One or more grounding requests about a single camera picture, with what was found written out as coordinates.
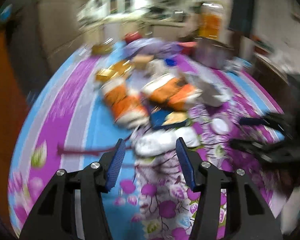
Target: table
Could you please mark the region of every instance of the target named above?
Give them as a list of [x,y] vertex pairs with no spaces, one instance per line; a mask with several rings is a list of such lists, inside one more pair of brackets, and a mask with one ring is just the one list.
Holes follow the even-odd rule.
[[[20,233],[34,202],[57,169],[77,171],[99,160],[97,156],[88,155],[58,156],[57,145],[104,148],[130,135],[131,131],[114,124],[94,84],[96,69],[123,58],[122,45],[117,43],[116,48],[109,56],[102,57],[88,57],[88,51],[80,48],[60,67],[34,103],[19,135],[10,167],[8,199],[16,234]],[[197,73],[232,90],[232,100],[219,108],[196,105],[189,110],[192,126],[202,142],[196,151],[203,160],[209,160],[220,169],[245,169],[276,217],[285,199],[272,189],[272,174],[260,172],[259,163],[251,155],[228,147],[228,138],[243,136],[241,130],[234,126],[229,135],[217,135],[211,131],[210,121],[215,114],[226,114],[232,122],[237,122],[241,116],[281,112],[280,107],[245,72],[236,76],[213,70],[181,54],[175,60],[182,71]],[[281,138],[279,133],[264,127],[256,130],[247,127],[245,132],[271,142]],[[127,150],[116,186],[102,197],[114,239],[186,240],[196,216],[199,196],[186,187],[175,151],[136,159],[132,151]],[[218,238],[223,237],[225,231],[225,190],[221,191],[220,199]],[[78,230],[77,234],[83,237],[82,231]]]

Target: red object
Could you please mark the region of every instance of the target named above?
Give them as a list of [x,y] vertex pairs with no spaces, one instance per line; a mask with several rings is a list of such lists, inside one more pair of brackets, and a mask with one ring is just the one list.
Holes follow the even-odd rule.
[[179,45],[182,48],[182,53],[185,55],[190,56],[193,52],[195,47],[197,46],[197,42],[191,41],[191,42],[180,42]]
[[135,33],[127,33],[125,36],[124,36],[124,40],[127,44],[133,42],[133,41],[136,41],[138,39],[141,39],[142,36],[139,32],[135,32]]

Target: gray stripe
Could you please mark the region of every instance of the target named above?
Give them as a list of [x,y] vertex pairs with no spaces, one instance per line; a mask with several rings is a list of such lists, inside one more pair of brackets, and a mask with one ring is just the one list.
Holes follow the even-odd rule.
[[64,83],[70,77],[72,72],[77,67],[78,63],[72,63],[61,75],[61,77],[57,80],[55,85],[50,88],[50,91],[47,93],[46,97],[44,98],[40,110],[38,111],[37,115],[35,116],[31,127],[28,132],[28,136],[24,142],[22,153],[19,160],[19,171],[22,174],[24,179],[28,178],[29,175],[29,166],[30,166],[30,158],[34,151],[34,147],[37,143],[37,138],[39,136],[40,130],[42,125],[46,119],[49,110],[58,95],[60,89],[63,87]]
[[[96,96],[93,96],[95,91],[94,74],[97,69],[104,66],[107,57],[101,57],[89,76],[80,98],[77,102],[76,109],[74,111],[71,124],[68,130],[67,138],[64,145],[66,147],[84,148],[85,147],[85,133],[89,128],[91,111],[94,108]],[[67,172],[73,172],[80,170],[80,157],[81,155],[63,155],[60,167],[65,169]]]

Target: silver screw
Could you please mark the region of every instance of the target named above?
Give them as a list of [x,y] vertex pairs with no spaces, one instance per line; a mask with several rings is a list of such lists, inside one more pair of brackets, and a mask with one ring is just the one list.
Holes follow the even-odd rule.
[[100,167],[100,163],[98,163],[98,162],[91,163],[91,168],[97,169],[97,168],[99,168],[99,167]]
[[211,166],[210,162],[202,162],[201,166],[204,168],[209,168]]
[[244,174],[246,174],[246,172],[243,169],[237,169],[237,174],[243,176]]
[[64,170],[64,169],[59,169],[59,170],[56,171],[56,174],[57,174],[58,176],[62,176],[64,173],[65,173],[65,170]]

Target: metal bolt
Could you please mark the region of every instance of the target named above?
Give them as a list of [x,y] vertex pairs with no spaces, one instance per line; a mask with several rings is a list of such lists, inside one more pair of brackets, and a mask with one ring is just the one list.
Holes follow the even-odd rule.
[[98,162],[91,163],[91,168],[97,169],[97,168],[99,168],[99,167],[100,167],[100,163],[98,163]]
[[243,176],[244,174],[246,174],[246,172],[243,169],[237,169],[237,174]]
[[64,173],[65,173],[65,170],[64,170],[64,169],[59,169],[59,170],[56,171],[56,174],[57,174],[58,176],[62,176]]
[[209,168],[211,166],[210,162],[202,162],[201,166],[204,168]]

